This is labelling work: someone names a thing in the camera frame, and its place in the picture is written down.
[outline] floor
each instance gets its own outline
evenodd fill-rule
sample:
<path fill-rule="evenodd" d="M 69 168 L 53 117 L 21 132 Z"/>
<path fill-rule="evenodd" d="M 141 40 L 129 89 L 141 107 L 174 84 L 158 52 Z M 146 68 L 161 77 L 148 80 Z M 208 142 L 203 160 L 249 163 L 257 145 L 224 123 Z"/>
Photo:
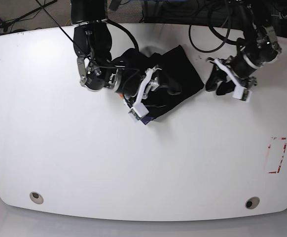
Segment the floor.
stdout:
<path fill-rule="evenodd" d="M 35 0 L 0 0 L 0 18 L 4 21 L 19 17 L 27 12 L 39 7 Z M 71 0 L 58 0 L 56 3 L 48 6 L 46 10 L 52 17 L 61 25 L 70 24 Z M 116 12 L 108 11 L 108 17 L 118 23 L 138 23 L 142 18 L 141 2 L 134 0 L 125 5 L 121 5 Z M 55 27 L 55 23 L 41 11 L 38 15 L 27 21 L 15 23 L 13 30 L 25 29 L 34 30 L 36 28 L 51 28 Z"/>

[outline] white table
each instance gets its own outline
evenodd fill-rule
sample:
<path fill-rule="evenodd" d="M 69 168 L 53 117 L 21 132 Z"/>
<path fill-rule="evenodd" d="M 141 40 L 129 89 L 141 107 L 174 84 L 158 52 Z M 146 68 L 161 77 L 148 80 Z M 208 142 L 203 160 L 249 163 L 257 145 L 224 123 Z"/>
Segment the white table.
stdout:
<path fill-rule="evenodd" d="M 129 24 L 143 52 L 181 44 L 206 82 L 206 57 L 187 26 Z M 73 27 L 66 31 L 73 36 Z M 112 55 L 131 42 L 110 27 Z M 199 47 L 220 43 L 196 27 Z M 241 33 L 232 32 L 236 38 Z M 143 221 L 250 216 L 287 208 L 287 39 L 283 54 L 255 75 L 250 103 L 200 92 L 148 126 L 133 123 L 119 96 L 79 86 L 72 43 L 57 28 L 0 37 L 0 197 L 57 214 Z M 44 203 L 37 205 L 30 192 Z M 245 208 L 259 197 L 254 210 Z"/>

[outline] black fabric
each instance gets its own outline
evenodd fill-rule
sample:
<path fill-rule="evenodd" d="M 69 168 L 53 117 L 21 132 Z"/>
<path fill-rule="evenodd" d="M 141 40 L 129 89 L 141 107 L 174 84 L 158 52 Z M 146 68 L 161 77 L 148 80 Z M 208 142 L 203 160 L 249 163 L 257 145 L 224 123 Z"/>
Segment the black fabric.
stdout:
<path fill-rule="evenodd" d="M 121 57 L 114 59 L 113 63 L 116 64 L 121 61 L 126 67 L 139 68 L 140 75 L 144 75 L 146 69 L 159 65 L 162 70 L 156 73 L 158 73 L 160 82 L 166 82 L 171 87 L 171 89 L 160 88 L 156 91 L 151 91 L 148 94 L 148 98 L 142 100 L 149 110 L 149 114 L 142 119 L 143 123 L 148 123 L 167 113 L 182 101 L 204 88 L 204 83 L 190 63 L 181 45 L 163 55 L 154 53 L 149 58 L 131 48 Z M 128 78 L 132 73 L 130 71 L 125 72 L 123 78 Z M 170 95 L 178 90 L 181 92 L 180 94 Z M 131 104 L 135 100 L 136 98 L 131 98 Z"/>
<path fill-rule="evenodd" d="M 149 114 L 147 117 L 152 118 L 152 120 L 172 110 L 182 101 L 204 88 L 204 83 L 190 63 L 181 45 L 163 55 L 154 53 L 150 60 L 151 67 L 159 65 L 162 68 L 161 74 L 165 72 L 167 75 L 171 75 L 181 86 L 181 94 L 179 95 L 169 95 L 167 89 L 162 88 L 151 91 L 148 98 L 143 100 L 145 105 L 158 107 L 148 107 Z"/>

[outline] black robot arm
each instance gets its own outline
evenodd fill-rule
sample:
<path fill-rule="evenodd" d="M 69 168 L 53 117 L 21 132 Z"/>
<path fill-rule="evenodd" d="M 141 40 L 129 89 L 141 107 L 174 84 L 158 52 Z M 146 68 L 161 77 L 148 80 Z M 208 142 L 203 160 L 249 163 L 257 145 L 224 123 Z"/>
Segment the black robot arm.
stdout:
<path fill-rule="evenodd" d="M 104 22 L 106 18 L 105 0 L 72 0 L 71 21 L 77 25 L 73 47 L 78 56 L 80 84 L 91 91 L 99 91 L 105 86 L 108 69 L 104 67 L 111 66 L 112 38 Z"/>
<path fill-rule="evenodd" d="M 257 85 L 256 78 L 251 75 L 265 63 L 275 60 L 282 49 L 264 1 L 243 0 L 233 7 L 241 22 L 244 39 L 229 42 L 237 46 L 235 57 L 208 59 L 214 68 L 206 83 L 206 90 L 216 91 L 217 95 L 233 91 L 234 98 L 249 101 L 250 88 Z"/>

